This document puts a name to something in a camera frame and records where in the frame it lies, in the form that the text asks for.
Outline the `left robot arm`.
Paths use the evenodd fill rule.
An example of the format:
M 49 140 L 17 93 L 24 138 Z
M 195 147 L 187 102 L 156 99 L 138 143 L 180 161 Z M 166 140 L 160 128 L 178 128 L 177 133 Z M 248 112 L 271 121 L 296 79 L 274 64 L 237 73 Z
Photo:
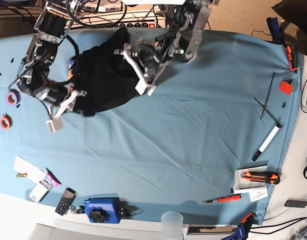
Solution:
M 212 3 L 212 0 L 186 0 L 182 5 L 175 5 L 168 31 L 157 36 L 154 43 L 144 40 L 134 45 L 125 43 L 113 53 L 122 55 L 139 78 L 153 86 L 170 63 L 187 64 L 197 58 Z

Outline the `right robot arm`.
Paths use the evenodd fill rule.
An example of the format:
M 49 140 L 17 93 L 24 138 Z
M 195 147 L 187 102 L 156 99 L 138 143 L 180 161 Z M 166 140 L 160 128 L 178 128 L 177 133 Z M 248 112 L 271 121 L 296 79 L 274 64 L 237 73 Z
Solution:
M 50 66 L 55 61 L 63 40 L 69 40 L 75 54 L 79 54 L 76 42 L 69 36 L 69 30 L 76 21 L 85 0 L 47 0 L 34 25 L 33 35 L 25 57 L 21 60 L 15 80 L 9 88 L 6 100 L 15 106 L 21 94 L 38 99 L 46 108 L 50 120 L 56 120 L 73 108 L 77 97 L 84 97 L 84 90 L 75 90 L 72 80 L 56 82 L 48 78 Z

